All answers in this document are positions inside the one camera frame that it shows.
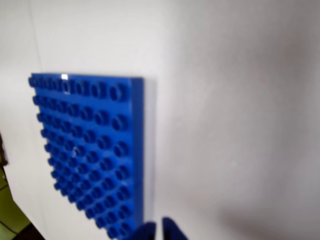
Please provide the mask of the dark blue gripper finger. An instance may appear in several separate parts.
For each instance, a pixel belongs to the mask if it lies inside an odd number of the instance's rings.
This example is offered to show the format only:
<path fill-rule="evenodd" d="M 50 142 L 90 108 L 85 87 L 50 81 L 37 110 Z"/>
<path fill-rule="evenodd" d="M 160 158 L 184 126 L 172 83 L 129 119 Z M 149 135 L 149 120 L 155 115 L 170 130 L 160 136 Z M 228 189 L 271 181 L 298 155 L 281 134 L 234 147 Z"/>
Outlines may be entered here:
<path fill-rule="evenodd" d="M 188 240 L 189 238 L 183 233 L 174 220 L 170 217 L 162 219 L 162 230 L 164 240 Z"/>
<path fill-rule="evenodd" d="M 155 222 L 148 221 L 141 226 L 134 233 L 134 240 L 155 240 L 156 238 L 156 228 Z"/>

